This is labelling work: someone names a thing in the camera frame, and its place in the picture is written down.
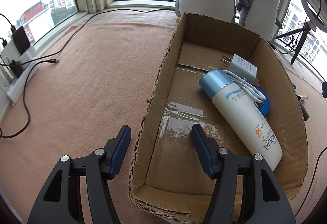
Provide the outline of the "white usb charger plug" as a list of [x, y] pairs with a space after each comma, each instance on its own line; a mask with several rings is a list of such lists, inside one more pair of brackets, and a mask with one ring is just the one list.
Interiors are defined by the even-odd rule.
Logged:
[[228, 69], [223, 72], [231, 79], [246, 80], [253, 84], [257, 78], [257, 67], [237, 54], [234, 54], [233, 58], [223, 55], [221, 62], [228, 66]]

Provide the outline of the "white sunscreen bottle blue cap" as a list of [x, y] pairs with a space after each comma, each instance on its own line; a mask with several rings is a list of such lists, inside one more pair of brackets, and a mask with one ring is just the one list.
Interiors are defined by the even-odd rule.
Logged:
[[257, 108], [265, 96], [246, 80], [234, 80], [215, 69], [199, 80], [201, 89], [228, 122], [249, 152], [260, 154], [275, 170], [283, 152], [275, 133]]

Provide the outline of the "white power strip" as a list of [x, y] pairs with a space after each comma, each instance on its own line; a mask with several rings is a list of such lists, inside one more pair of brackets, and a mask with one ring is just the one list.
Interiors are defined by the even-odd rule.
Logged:
[[7, 88], [6, 95], [15, 105], [19, 100], [24, 90], [24, 84], [29, 71], [36, 61], [36, 49], [31, 45], [23, 54], [20, 54], [13, 41], [10, 41], [1, 51], [1, 64], [6, 64], [3, 69], [9, 72], [11, 78], [9, 88]]

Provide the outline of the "black power adapter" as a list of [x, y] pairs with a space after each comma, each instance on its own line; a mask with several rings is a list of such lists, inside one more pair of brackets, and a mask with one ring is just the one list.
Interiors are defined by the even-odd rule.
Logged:
[[11, 60], [10, 68], [11, 68], [11, 70], [13, 71], [13, 73], [14, 73], [14, 75], [15, 75], [15, 77], [16, 77], [17, 79], [18, 79], [18, 78], [22, 75], [22, 73], [24, 72], [24, 69], [23, 69], [20, 65], [18, 65], [18, 64], [16, 63], [15, 60]]

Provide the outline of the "white marker pen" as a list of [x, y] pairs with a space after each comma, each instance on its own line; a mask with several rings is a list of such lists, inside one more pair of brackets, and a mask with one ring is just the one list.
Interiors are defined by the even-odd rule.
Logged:
[[298, 100], [303, 101], [303, 100], [307, 100], [309, 98], [309, 96], [308, 95], [297, 95], [297, 98], [298, 98]]

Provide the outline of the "blue round flat object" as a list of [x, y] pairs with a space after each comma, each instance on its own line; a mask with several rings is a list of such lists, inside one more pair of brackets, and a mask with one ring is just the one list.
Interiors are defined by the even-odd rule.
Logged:
[[264, 117], [266, 117], [270, 111], [270, 101], [268, 99], [268, 96], [264, 93], [264, 91], [259, 86], [255, 86], [255, 88], [265, 96], [265, 100], [263, 102], [258, 103], [257, 108], [259, 109], [261, 114]]

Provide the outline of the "small grey penguin plush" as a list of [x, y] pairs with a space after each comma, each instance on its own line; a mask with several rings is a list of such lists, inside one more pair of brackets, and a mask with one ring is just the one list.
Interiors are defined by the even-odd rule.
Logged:
[[277, 18], [279, 0], [247, 0], [248, 6], [238, 2], [237, 11], [240, 13], [239, 24], [266, 41], [273, 38], [276, 28], [282, 29]]

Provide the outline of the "black mini tripod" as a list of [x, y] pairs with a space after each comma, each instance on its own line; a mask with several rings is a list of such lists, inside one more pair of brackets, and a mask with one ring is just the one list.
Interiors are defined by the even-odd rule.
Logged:
[[293, 65], [297, 59], [310, 31], [315, 29], [316, 26], [311, 21], [307, 21], [301, 28], [276, 36], [275, 40], [280, 40], [288, 47], [288, 54], [293, 53], [290, 61], [291, 65]]

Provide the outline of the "pink blanket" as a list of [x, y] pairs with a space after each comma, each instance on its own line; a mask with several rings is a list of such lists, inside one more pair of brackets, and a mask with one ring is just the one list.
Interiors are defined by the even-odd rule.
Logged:
[[[134, 205], [129, 176], [135, 143], [163, 58], [178, 26], [134, 22], [137, 14], [101, 14], [84, 28], [70, 28], [51, 48], [58, 64], [43, 64], [27, 85], [26, 96], [10, 108], [1, 127], [19, 136], [1, 140], [1, 187], [26, 221], [51, 170], [63, 155], [78, 158], [102, 147], [121, 126], [131, 143], [120, 174], [109, 182], [122, 223], [170, 223]], [[326, 99], [285, 70], [299, 101], [307, 131], [308, 167], [299, 193], [290, 201], [302, 222], [326, 188]]]

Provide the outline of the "brown cardboard box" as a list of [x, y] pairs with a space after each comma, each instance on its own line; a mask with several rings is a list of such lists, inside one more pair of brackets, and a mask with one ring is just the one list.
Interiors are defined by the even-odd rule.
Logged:
[[135, 143], [131, 202], [170, 223], [295, 223], [307, 167], [303, 113], [269, 44], [184, 14]]

